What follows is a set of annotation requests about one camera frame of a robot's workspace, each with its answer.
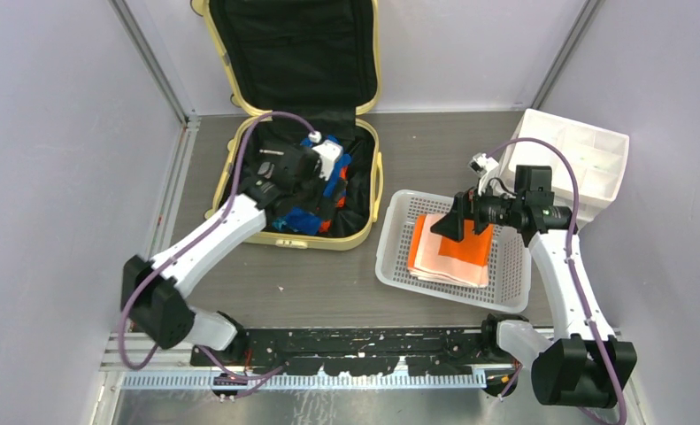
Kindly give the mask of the blue cloth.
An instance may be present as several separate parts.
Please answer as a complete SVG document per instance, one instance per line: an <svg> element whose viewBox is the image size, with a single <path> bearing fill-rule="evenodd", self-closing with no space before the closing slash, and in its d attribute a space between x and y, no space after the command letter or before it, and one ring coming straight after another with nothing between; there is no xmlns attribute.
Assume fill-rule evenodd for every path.
<svg viewBox="0 0 700 425"><path fill-rule="evenodd" d="M352 156L344 152L342 160L352 162ZM288 214L275 219L271 226L278 232L287 233L293 232L308 236L316 236L319 234L318 227L320 218L309 213L305 209L294 207Z"/></svg>

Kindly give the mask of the orange and pink cloth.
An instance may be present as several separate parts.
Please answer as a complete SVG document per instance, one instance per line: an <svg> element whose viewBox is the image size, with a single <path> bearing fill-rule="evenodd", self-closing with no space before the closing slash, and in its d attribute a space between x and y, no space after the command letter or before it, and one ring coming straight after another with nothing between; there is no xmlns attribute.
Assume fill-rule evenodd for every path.
<svg viewBox="0 0 700 425"><path fill-rule="evenodd" d="M465 223L465 239L453 242L433 234L431 226L443 215L421 214L414 223L408 272L415 278L468 288L488 286L488 258L494 236L493 225L480 235L473 233L473 223Z"/></svg>

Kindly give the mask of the white perforated plastic basket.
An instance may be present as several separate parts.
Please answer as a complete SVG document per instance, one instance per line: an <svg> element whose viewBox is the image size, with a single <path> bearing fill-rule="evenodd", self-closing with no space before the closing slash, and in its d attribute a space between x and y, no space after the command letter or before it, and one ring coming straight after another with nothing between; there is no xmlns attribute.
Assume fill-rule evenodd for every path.
<svg viewBox="0 0 700 425"><path fill-rule="evenodd" d="M512 228L490 225L476 235L465 223L465 238L453 242L430 233L452 198L399 190L391 198L376 252L380 282L403 290L503 313L527 307L531 258Z"/></svg>

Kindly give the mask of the yellow hard-shell suitcase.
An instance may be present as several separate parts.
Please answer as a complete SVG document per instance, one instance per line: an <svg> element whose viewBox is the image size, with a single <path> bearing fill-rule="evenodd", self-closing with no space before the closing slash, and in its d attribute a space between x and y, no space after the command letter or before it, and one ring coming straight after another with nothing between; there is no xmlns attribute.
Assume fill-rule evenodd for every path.
<svg viewBox="0 0 700 425"><path fill-rule="evenodd" d="M364 115L381 93L378 4L374 1L195 1L232 90L246 113L227 146L210 218L233 179L269 143L298 145L312 131L333 135L352 156L346 204L327 233L281 233L252 243L347 251L377 221L383 190L379 136Z"/></svg>

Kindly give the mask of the orange garment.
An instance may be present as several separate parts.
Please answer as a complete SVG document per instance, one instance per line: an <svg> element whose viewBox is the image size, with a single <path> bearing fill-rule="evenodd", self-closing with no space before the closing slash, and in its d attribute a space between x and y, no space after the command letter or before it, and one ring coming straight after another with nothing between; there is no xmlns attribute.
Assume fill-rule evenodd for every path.
<svg viewBox="0 0 700 425"><path fill-rule="evenodd" d="M333 170L327 186L324 189L323 198L319 202L317 216L320 218L318 232L326 233L335 216L335 211L343 207L346 198L347 170L350 162L342 160Z"/></svg>

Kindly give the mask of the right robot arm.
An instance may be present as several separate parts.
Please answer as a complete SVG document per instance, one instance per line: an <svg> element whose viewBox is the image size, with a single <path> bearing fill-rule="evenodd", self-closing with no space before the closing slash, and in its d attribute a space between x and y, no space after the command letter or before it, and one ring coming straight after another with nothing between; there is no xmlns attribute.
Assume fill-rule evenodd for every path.
<svg viewBox="0 0 700 425"><path fill-rule="evenodd" d="M519 234L542 278L554 332L548 340L515 317L490 320L480 338L481 354L502 362L512 355L531 375L536 399L545 406L618 408L625 415L623 390L634 370L632 343L620 341L593 299L578 248L573 212L557 206L550 166L518 166L514 189L498 195L496 167L472 162L476 186L454 197L433 233L460 242L465 225L481 234L490 225Z"/></svg>

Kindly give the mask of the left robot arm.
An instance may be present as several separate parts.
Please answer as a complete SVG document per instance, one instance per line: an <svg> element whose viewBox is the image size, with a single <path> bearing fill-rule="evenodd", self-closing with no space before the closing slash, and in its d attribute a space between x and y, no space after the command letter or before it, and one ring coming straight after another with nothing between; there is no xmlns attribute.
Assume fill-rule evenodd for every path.
<svg viewBox="0 0 700 425"><path fill-rule="evenodd" d="M123 266L121 310L161 349L182 343L212 348L234 366L246 343L223 313L190 306L186 299L236 246L276 221L297 219L313 232L343 196L342 171L351 157L336 141L269 143L233 179L231 197L209 219L151 259L134 255Z"/></svg>

